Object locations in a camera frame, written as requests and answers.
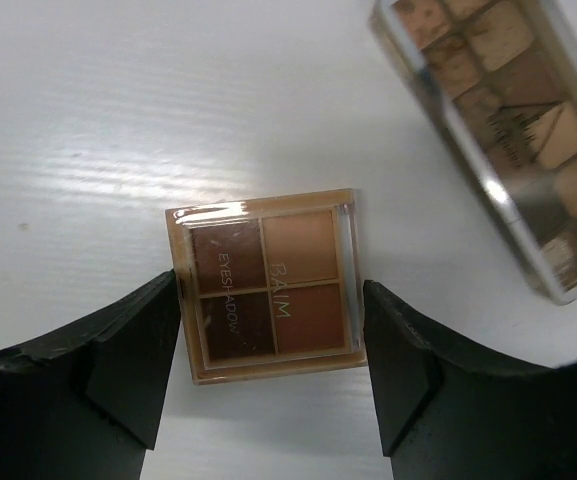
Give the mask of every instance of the eyeshadow palette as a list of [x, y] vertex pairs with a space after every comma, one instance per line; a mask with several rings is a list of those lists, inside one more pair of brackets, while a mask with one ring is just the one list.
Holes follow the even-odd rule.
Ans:
[[576, 299], [577, 42], [556, 2], [379, 0], [373, 25], [531, 284]]
[[166, 211], [197, 384], [363, 365], [351, 190]]

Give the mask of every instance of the multi-pan eyeshadow palette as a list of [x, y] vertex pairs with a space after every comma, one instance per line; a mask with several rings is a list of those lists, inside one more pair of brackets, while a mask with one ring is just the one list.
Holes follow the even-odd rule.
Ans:
[[577, 298], [577, 42], [556, 2], [379, 0], [373, 24], [536, 286]]
[[351, 190], [166, 212], [195, 383], [362, 365]]

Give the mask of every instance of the mauve eyeshadow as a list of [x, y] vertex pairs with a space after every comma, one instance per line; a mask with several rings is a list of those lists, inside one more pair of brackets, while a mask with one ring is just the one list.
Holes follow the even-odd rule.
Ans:
[[266, 286], [257, 221], [197, 227], [192, 240], [200, 293]]
[[267, 293], [205, 298], [201, 309], [212, 360], [275, 353]]

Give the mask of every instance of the clear plastic lid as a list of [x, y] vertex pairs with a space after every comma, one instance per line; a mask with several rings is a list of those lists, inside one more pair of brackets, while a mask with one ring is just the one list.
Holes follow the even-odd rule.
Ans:
[[352, 191], [167, 211], [197, 383], [364, 361]]

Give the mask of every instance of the white table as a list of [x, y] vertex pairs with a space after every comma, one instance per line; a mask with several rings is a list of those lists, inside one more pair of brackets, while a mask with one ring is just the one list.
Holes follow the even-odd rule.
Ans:
[[[0, 348], [169, 269], [167, 207], [350, 186], [365, 277], [510, 355], [577, 359], [577, 302], [528, 288], [371, 7], [0, 0]], [[366, 369], [199, 388], [180, 340], [142, 478], [392, 477]]]

